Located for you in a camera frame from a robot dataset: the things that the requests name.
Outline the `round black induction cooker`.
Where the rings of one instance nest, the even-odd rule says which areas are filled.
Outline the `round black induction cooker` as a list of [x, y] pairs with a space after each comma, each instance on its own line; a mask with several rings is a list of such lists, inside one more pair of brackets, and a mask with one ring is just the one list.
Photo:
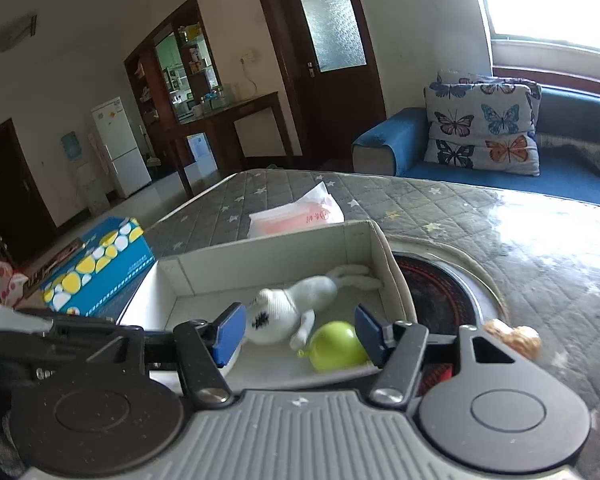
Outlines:
[[430, 333], [455, 335], [462, 325], [509, 320], [509, 308], [477, 259], [447, 244], [393, 236], [389, 245], [410, 290], [417, 321]]

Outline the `blue sofa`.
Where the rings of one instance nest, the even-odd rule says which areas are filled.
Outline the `blue sofa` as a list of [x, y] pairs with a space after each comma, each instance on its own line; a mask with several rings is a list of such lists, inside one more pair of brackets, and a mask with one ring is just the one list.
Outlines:
[[530, 80], [436, 80], [352, 145], [359, 174], [540, 193], [600, 205], [600, 98]]

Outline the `dark wooden cabinet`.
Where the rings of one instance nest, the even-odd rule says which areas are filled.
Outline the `dark wooden cabinet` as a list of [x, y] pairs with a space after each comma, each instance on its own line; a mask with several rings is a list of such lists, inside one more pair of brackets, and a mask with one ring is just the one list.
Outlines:
[[[197, 159], [189, 141], [202, 134], [222, 177], [253, 162], [294, 162], [290, 135], [276, 91], [240, 98], [222, 84], [204, 27], [198, 0], [186, 0], [170, 13], [124, 60], [148, 144], [160, 162], [174, 170], [188, 196], [193, 195], [186, 167]], [[236, 122], [269, 111], [282, 156], [249, 156]]]

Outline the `green balloon toy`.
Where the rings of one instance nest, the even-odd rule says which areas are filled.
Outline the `green balloon toy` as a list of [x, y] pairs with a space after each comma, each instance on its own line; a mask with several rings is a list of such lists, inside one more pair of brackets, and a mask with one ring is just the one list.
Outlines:
[[370, 362], [355, 328], [347, 322], [332, 321], [321, 326], [306, 348], [298, 351], [300, 359], [308, 359], [317, 373], [347, 370]]

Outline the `butterfly print cushion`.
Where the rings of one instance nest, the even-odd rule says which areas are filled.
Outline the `butterfly print cushion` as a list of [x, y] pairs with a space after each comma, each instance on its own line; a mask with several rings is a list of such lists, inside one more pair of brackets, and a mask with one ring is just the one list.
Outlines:
[[542, 89], [518, 78], [438, 77], [424, 89], [429, 124], [425, 162], [537, 177]]

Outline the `pink tissue pack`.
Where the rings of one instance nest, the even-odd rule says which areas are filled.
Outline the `pink tissue pack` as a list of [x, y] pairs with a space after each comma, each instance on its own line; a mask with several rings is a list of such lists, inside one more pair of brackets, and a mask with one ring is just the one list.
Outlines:
[[295, 202], [250, 214], [249, 219], [247, 237], [256, 238], [342, 223], [344, 215], [326, 184], [320, 182]]

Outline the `white cardboard box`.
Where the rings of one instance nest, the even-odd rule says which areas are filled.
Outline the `white cardboard box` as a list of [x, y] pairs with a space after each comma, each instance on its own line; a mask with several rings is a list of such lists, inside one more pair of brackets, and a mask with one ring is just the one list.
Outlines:
[[375, 373], [369, 358], [339, 348], [332, 370], [317, 370], [314, 344], [353, 324], [357, 306], [381, 322], [417, 320], [405, 278], [373, 221], [250, 238], [159, 259], [119, 322], [173, 330], [212, 322], [234, 302], [246, 308], [246, 329], [221, 370], [234, 391], [300, 389]]

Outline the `white refrigerator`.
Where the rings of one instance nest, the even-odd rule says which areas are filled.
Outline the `white refrigerator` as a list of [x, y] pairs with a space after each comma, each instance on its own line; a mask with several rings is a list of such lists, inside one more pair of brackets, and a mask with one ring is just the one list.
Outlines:
[[96, 106], [92, 109], [92, 117], [99, 145], [104, 150], [119, 195], [127, 198], [151, 184], [150, 174], [121, 99], [115, 98]]

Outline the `blue yellow tissue box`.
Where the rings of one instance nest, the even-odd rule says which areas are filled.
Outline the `blue yellow tissue box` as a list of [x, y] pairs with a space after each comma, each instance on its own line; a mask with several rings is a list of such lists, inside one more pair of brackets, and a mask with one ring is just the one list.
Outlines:
[[83, 247], [41, 285], [44, 304], [60, 314], [98, 315], [155, 257], [134, 218], [109, 217], [81, 238]]

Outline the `red balloon toy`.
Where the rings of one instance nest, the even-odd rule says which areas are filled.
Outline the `red balloon toy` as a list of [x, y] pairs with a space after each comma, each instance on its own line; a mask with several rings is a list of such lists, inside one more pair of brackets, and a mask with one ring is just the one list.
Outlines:
[[422, 377], [418, 389], [418, 395], [423, 396], [431, 388], [434, 388], [440, 382], [453, 377], [453, 367], [449, 363], [445, 364], [427, 364], [422, 369]]

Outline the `water dispenser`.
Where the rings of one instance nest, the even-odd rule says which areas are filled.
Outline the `water dispenser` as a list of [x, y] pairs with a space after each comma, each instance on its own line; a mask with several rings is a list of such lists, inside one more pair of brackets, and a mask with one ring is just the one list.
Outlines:
[[70, 131], [61, 137], [68, 168], [78, 192], [93, 217], [103, 214], [109, 209], [109, 200], [102, 182], [96, 174], [86, 151], [81, 148], [78, 136]]

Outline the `dark wooden door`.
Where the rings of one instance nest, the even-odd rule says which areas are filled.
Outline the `dark wooden door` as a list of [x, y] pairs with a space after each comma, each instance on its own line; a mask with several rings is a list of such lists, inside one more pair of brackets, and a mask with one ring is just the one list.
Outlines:
[[313, 166], [350, 157], [386, 119], [361, 0], [260, 0], [302, 156]]

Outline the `tan peanut squeeze toy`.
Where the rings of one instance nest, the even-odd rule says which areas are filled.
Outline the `tan peanut squeeze toy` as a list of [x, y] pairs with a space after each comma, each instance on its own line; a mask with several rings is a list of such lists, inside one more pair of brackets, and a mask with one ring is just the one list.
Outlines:
[[530, 361], [535, 361], [542, 347], [539, 333], [530, 326], [512, 327], [499, 320], [492, 318], [483, 325], [484, 330], [498, 338], [503, 344], [509, 346]]

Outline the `grey quilted star tablecloth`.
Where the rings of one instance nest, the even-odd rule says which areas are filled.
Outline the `grey quilted star tablecloth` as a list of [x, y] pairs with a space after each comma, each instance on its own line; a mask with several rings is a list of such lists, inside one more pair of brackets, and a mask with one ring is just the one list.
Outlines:
[[577, 467], [600, 479], [600, 207], [420, 179], [298, 170], [235, 174], [147, 233], [157, 257], [241, 240], [254, 212], [324, 184], [349, 220], [453, 246], [480, 263], [510, 320], [541, 335], [540, 365], [584, 400], [592, 430]]

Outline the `white knitted plush rabbit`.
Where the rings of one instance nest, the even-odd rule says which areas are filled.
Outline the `white knitted plush rabbit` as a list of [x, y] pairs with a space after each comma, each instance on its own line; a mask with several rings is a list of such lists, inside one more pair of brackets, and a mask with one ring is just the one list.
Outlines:
[[369, 292], [381, 287], [382, 281], [367, 266], [346, 264], [286, 288], [261, 289], [247, 307], [245, 341], [258, 346], [287, 341], [298, 351], [308, 342], [316, 316], [336, 300], [340, 289]]

